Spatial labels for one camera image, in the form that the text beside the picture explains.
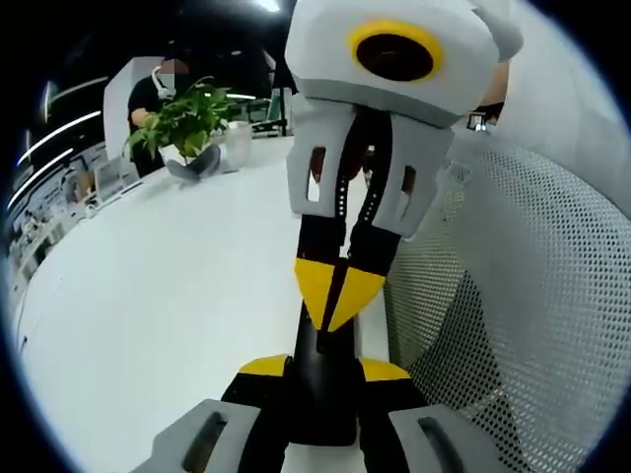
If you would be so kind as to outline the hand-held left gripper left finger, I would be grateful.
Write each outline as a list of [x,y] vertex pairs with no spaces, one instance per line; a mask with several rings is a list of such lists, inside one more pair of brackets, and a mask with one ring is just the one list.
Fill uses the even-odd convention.
[[289,445],[292,357],[242,366],[219,399],[205,399],[158,433],[149,472],[280,472]]

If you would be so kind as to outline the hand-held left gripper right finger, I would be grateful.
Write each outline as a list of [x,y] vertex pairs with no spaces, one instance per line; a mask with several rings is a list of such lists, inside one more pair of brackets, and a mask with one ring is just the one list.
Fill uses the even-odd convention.
[[496,472],[491,436],[431,405],[401,367],[360,358],[359,444],[368,472]]

